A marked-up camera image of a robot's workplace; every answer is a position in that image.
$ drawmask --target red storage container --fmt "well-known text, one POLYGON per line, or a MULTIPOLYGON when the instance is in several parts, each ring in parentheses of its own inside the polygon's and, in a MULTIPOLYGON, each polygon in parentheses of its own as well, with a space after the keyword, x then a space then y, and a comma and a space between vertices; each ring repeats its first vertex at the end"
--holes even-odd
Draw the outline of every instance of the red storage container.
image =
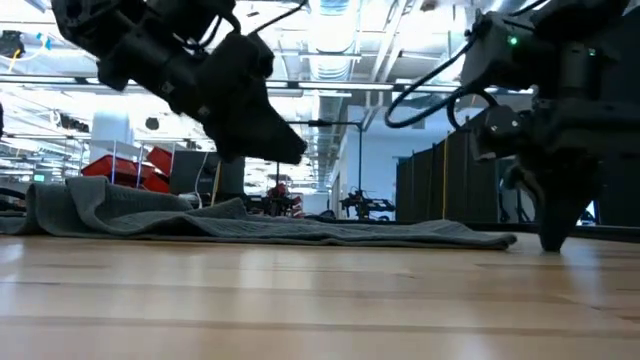
POLYGON ((154 147, 147 155, 147 160, 157 167, 163 174, 169 176, 171 174, 171 159, 173 155, 167 150, 154 147))
MULTIPOLYGON (((116 166, 116 179, 119 175, 124 175, 125 177, 134 177, 134 179, 138 176, 138 164, 134 163, 131 160, 122 159, 119 157, 115 158, 116 166)), ((82 175, 84 176, 106 176, 111 178, 111 171, 113 170, 113 156, 105 155, 100 159, 94 161, 93 163, 87 165, 82 169, 82 175)), ((140 182, 142 183, 144 179, 149 177, 153 173, 153 167, 148 165, 142 165, 142 169, 140 170, 140 182)))
POLYGON ((149 177, 142 183, 142 187, 154 192, 169 193, 169 178, 159 174, 151 173, 149 177))

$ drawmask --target black cable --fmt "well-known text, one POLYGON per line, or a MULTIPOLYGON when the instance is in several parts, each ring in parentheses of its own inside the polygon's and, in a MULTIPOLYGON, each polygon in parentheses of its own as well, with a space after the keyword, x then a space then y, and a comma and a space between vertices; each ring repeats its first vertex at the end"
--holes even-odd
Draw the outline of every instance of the black cable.
POLYGON ((216 37, 216 34, 218 33, 218 28, 220 28, 221 23, 222 23, 222 16, 217 16, 216 24, 214 25, 213 30, 211 31, 211 34, 207 36, 205 41, 201 43, 196 43, 196 44, 189 44, 186 41, 184 41, 182 45, 189 50, 194 50, 194 51, 204 50, 207 46, 211 45, 211 43, 213 42, 213 39, 216 37))
POLYGON ((12 190, 9 188, 0 188, 0 195, 2 196, 9 196, 9 197, 13 197, 19 200, 26 200, 27 199, 27 195, 23 192, 20 191, 16 191, 16 190, 12 190))
POLYGON ((456 97, 450 98, 449 103, 447 104, 447 119, 449 120, 449 124, 451 124, 451 126, 456 130, 462 129, 462 127, 460 126, 460 123, 458 123, 458 120, 456 119, 456 112, 455 112, 456 101, 458 99, 467 95, 478 95, 481 98, 483 98, 487 103, 489 103, 489 107, 498 106, 498 100, 496 100, 496 98, 491 96, 485 90, 482 90, 482 89, 467 90, 466 88, 461 88, 460 90, 462 91, 458 93, 456 97))
POLYGON ((389 109, 387 109, 387 112, 384 114, 384 123, 388 127, 392 128, 392 129, 399 129, 399 128, 404 128, 404 127, 407 127, 407 126, 411 126, 411 125, 417 123, 418 121, 426 118, 427 116, 432 115, 435 112, 437 112, 438 110, 444 108, 445 106, 447 106, 449 104, 449 102, 452 99, 454 99, 453 101, 455 102, 455 100, 457 100, 460 97, 464 96, 464 95, 460 95, 460 94, 467 92, 467 90, 465 90, 464 88, 461 87, 461 88, 458 88, 457 90, 455 90, 446 99, 440 101, 436 105, 426 109, 425 111, 423 111, 423 112, 421 112, 421 113, 419 113, 419 114, 417 114, 415 116, 412 116, 412 117, 410 117, 410 118, 408 118, 406 120, 400 121, 400 122, 394 122, 394 121, 391 120, 391 114, 393 113, 393 110, 395 110, 395 108, 398 107, 398 105, 400 105, 400 103, 402 103, 402 101, 404 101, 404 99, 406 99, 406 97, 409 96, 409 94, 414 92, 417 88, 422 86, 424 83, 426 83, 427 81, 433 79, 438 74, 440 74, 442 71, 444 71, 446 68, 448 68, 453 63, 455 63, 460 58, 460 56, 464 55, 467 51, 469 51, 471 46, 473 46, 473 43, 475 42, 475 40, 476 40, 476 37, 471 35, 469 37, 469 41, 467 42, 467 44, 456 55, 454 55, 452 58, 450 58, 449 60, 447 60, 444 63, 442 63, 440 66, 435 68, 432 72, 428 73, 423 78, 421 78, 420 80, 416 81, 411 86, 409 86, 405 91, 403 91, 400 94, 400 96, 398 96, 391 103, 391 106, 389 106, 389 109))
POLYGON ((216 24, 213 26, 213 30, 211 30, 211 34, 209 34, 207 39, 200 44, 202 48, 206 48, 207 46, 211 45, 211 43, 213 42, 213 39, 216 37, 216 34, 218 33, 218 29, 220 28, 221 23, 222 23, 222 18, 218 16, 218 20, 216 21, 216 24))
POLYGON ((300 4, 298 6, 296 6, 295 8, 287 11, 286 13, 280 15, 280 16, 276 16, 275 18, 267 21, 266 23, 258 26, 255 30, 253 30, 250 34, 255 34, 255 33, 259 33, 260 31, 264 30, 265 28, 277 23, 278 21, 284 19, 284 18, 288 18, 289 16, 297 13, 298 11, 302 10, 303 7, 305 7, 307 5, 307 3, 309 2, 309 0, 302 0, 300 2, 300 4))
POLYGON ((529 11, 537 8, 538 6, 540 6, 540 5, 544 4, 544 3, 546 3, 547 1, 549 1, 549 0, 534 1, 531 4, 523 7, 522 9, 510 13, 509 16, 520 16, 520 15, 522 15, 524 13, 528 13, 529 11))

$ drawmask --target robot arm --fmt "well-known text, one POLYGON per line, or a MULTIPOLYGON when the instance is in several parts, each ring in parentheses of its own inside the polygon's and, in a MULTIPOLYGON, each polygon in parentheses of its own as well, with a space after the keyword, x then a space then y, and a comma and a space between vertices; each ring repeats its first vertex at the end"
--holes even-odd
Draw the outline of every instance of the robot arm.
POLYGON ((62 36, 98 58, 100 82, 123 91, 134 80, 202 123, 225 161, 297 164, 306 144, 267 95, 274 55, 256 32, 240 34, 234 7, 235 0, 52 1, 62 36), (208 53, 222 19, 233 31, 208 53))
MULTIPOLYGON (((477 13, 467 33, 461 87, 421 117, 387 125, 401 127, 446 107, 452 126, 473 133, 472 152, 479 161, 516 156, 518 187, 531 194, 536 206, 540 241, 545 250, 559 251, 587 205, 602 188, 600 163, 609 155, 638 154, 640 93, 636 46, 620 39, 640 30, 640 8, 623 16, 629 0, 551 0, 533 15, 477 13), (618 45, 618 54, 611 47, 618 45), (616 89, 606 88, 614 69, 616 89), (516 112, 501 106, 484 89, 537 87, 531 110, 516 112), (617 89, 628 89, 625 102, 607 101, 617 89), (489 107, 467 125, 455 119, 455 103, 477 94, 489 107)), ((444 70, 439 67, 409 90, 444 70)))

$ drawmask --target shelf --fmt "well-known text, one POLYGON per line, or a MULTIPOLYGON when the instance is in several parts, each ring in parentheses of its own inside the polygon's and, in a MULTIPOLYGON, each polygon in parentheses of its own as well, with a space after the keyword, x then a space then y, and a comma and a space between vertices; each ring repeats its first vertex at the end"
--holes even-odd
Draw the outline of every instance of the shelf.
MULTIPOLYGON (((107 150, 112 153, 115 152, 116 155, 120 154, 120 155, 126 155, 126 156, 135 156, 136 158, 140 157, 140 147, 129 145, 120 141, 114 142, 111 140, 87 140, 87 144, 103 150, 107 150)), ((142 157, 144 157, 146 154, 147 154, 147 151, 143 149, 142 157)))

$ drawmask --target ceiling duct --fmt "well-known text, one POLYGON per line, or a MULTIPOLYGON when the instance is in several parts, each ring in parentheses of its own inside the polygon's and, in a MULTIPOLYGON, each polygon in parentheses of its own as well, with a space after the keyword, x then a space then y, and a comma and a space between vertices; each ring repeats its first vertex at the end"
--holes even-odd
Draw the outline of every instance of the ceiling duct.
MULTIPOLYGON (((360 0, 310 0, 311 37, 309 51, 328 54, 350 53, 355 50, 356 28, 360 0)), ((312 81, 349 81, 353 59, 348 57, 311 57, 312 81)), ((320 97, 318 118, 329 121, 340 119, 342 98, 320 97)), ((318 128, 317 169, 319 188, 326 185, 332 151, 333 127, 318 128)))

